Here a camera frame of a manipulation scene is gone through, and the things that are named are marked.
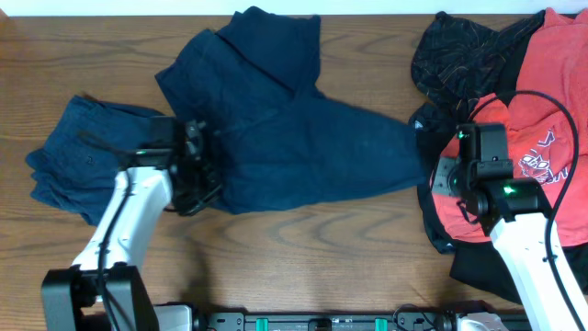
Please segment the dark navy shorts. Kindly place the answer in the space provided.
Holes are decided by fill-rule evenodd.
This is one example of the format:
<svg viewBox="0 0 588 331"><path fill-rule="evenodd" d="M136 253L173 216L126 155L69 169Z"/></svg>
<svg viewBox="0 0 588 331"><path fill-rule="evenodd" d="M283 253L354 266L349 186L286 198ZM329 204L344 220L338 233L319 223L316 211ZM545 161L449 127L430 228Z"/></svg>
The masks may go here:
<svg viewBox="0 0 588 331"><path fill-rule="evenodd" d="M252 6L199 32L155 77L175 116L203 124L217 209L283 211L419 185L413 128L328 98L321 20Z"/></svg>

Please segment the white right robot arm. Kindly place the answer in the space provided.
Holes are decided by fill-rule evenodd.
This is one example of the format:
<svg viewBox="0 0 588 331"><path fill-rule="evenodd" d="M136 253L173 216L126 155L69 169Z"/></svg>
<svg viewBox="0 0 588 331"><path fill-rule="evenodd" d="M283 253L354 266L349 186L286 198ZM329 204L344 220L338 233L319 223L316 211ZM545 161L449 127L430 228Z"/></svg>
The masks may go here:
<svg viewBox="0 0 588 331"><path fill-rule="evenodd" d="M458 198L492 241L534 330L585 330L587 302L562 250L552 208L533 178L515 178L509 159L439 159L434 193Z"/></svg>

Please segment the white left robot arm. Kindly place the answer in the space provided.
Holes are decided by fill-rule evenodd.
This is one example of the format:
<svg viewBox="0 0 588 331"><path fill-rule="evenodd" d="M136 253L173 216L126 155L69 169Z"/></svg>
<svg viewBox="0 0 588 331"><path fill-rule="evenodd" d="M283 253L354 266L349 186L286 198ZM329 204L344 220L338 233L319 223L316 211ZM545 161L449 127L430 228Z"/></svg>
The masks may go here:
<svg viewBox="0 0 588 331"><path fill-rule="evenodd" d="M119 172L107 209L69 268L51 269L42 285L50 330L202 330L188 303L152 303L141 278L164 211L193 216L221 191L206 146L204 121L152 120L149 141L121 150L82 131L80 139L115 155Z"/></svg>

